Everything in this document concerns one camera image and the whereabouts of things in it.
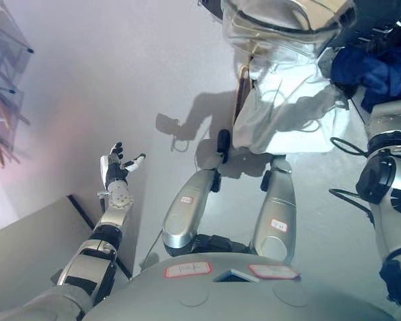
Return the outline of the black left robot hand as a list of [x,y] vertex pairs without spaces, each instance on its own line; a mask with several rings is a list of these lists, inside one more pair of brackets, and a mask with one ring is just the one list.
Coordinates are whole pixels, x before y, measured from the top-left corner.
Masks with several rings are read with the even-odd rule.
[[109,154],[100,157],[101,178],[106,190],[115,181],[124,181],[126,183],[129,173],[139,168],[146,159],[146,155],[141,153],[127,162],[122,162],[123,158],[123,144],[121,142],[116,142]]

